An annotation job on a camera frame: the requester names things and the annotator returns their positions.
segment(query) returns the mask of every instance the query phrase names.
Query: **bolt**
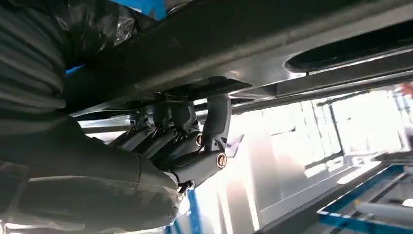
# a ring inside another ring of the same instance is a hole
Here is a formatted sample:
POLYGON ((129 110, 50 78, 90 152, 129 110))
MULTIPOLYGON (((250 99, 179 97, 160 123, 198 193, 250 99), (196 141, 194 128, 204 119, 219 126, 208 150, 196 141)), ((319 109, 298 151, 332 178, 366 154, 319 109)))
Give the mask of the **bolt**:
POLYGON ((219 168, 224 168, 226 166, 226 155, 224 153, 219 153, 217 156, 217 166, 219 168))
POLYGON ((195 138, 195 142, 197 146, 201 146, 202 145, 202 133, 199 133, 196 138, 195 138))

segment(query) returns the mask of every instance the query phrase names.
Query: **bright light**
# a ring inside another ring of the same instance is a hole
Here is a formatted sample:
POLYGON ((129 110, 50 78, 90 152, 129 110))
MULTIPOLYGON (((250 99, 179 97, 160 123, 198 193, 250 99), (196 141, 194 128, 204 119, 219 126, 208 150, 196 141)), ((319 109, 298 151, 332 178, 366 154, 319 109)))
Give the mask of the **bright light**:
POLYGON ((325 169, 327 169, 327 166, 325 165, 325 163, 322 163, 317 166, 308 168, 307 170, 304 171, 304 174, 307 178, 310 178, 312 176, 317 175, 318 173, 322 171, 325 171, 325 169))
POLYGON ((33 228, 33 225, 22 225, 22 224, 15 224, 15 223, 6 223, 5 226, 8 229, 30 229, 33 228))
POLYGON ((204 98, 204 99, 199 99, 199 100, 195 100, 194 101, 194 105, 200 105, 200 104, 203 104, 203 103, 206 103, 207 102, 207 99, 206 98, 204 98))
POLYGON ((188 197, 186 196, 186 197, 181 201, 181 203, 179 204, 179 207, 178 207, 178 216, 187 214, 188 211, 189 211, 189 207, 190 207, 189 199, 188 199, 188 197))
POLYGON ((377 162, 370 162, 366 165, 363 165, 362 167, 358 168, 357 170, 349 173, 348 175, 343 176, 342 178, 340 178, 337 181, 337 184, 346 184, 350 181, 352 181, 353 179, 361 176, 362 174, 368 172, 369 170, 373 169, 374 167, 376 167, 378 164, 380 164, 380 161, 377 162))
POLYGON ((403 204, 403 206, 407 206, 407 207, 413 207, 413 199, 406 199, 403 204))

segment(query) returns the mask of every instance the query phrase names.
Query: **blue metal edge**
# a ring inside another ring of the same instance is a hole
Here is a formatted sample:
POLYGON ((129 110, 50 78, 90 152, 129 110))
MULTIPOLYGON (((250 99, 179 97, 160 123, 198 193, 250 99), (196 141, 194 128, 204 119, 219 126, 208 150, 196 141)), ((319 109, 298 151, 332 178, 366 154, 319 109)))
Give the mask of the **blue metal edge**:
POLYGON ((381 170, 365 182, 357 185, 354 189, 317 211, 320 223, 363 233, 389 234, 397 232, 400 234, 413 234, 413 230, 408 230, 403 227, 390 226, 378 221, 359 220, 351 218, 348 215, 338 214, 340 209, 353 202, 354 199, 364 194, 383 179, 400 173, 403 173, 403 165, 390 165, 381 170))

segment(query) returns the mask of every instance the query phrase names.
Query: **protective plastic cover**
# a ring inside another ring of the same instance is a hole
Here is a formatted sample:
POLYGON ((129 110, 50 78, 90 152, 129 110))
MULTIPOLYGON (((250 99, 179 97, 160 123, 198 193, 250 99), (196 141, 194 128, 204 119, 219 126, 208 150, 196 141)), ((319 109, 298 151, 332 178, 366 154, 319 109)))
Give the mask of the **protective plastic cover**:
POLYGON ((9 232, 112 234, 159 230, 173 222, 183 199, 177 191, 157 185, 85 176, 27 180, 26 171, 27 167, 21 165, 0 164, 0 219, 9 232))

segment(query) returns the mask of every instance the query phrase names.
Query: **cylindrical joint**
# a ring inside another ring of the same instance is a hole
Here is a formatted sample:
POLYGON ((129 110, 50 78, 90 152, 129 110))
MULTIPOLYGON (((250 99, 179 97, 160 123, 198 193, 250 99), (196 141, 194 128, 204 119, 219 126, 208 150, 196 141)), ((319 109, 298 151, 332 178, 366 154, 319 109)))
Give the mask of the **cylindrical joint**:
POLYGON ((217 156, 217 166, 219 168, 224 168, 226 166, 226 154, 220 153, 217 156))
POLYGON ((192 180, 197 187, 224 168, 226 162, 226 155, 222 151, 195 152, 172 162, 172 171, 180 183, 192 180))
POLYGON ((199 133, 198 135, 196 135, 195 143, 199 147, 202 145, 202 133, 199 133))

